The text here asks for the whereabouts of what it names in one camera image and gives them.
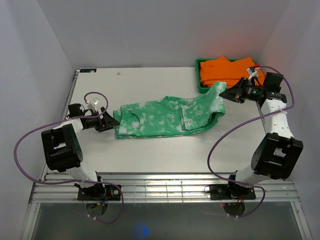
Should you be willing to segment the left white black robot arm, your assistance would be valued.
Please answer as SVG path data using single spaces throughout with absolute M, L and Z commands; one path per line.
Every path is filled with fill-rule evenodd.
M 82 109 L 79 103 L 68 106 L 71 119 L 59 126 L 41 133 L 46 165 L 52 171 L 66 173 L 73 177 L 78 188 L 79 200 L 119 200 L 119 191 L 114 186 L 102 184 L 101 176 L 83 162 L 83 152 L 76 133 L 95 129 L 97 132 L 111 130 L 120 125 L 104 107 L 100 110 L 90 103 Z

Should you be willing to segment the green white tie-dye trousers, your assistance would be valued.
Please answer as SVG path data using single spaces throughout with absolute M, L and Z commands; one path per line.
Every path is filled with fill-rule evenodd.
M 218 81 L 197 97 L 165 96 L 160 100 L 122 105 L 113 112 L 119 122 L 115 138 L 170 138 L 206 132 L 226 113 L 220 96 L 226 87 L 226 82 Z

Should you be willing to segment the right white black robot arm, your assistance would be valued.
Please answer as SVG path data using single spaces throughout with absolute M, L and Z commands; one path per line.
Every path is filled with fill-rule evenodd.
M 268 72 L 262 84 L 257 76 L 242 77 L 220 97 L 236 103 L 254 101 L 264 115 L 265 137 L 253 153 L 251 164 L 229 176 L 226 194 L 237 199 L 251 192 L 252 186 L 264 180 L 286 180 L 292 173 L 303 150 L 303 142 L 292 134 L 285 108 L 287 97 L 280 84 L 283 75 Z

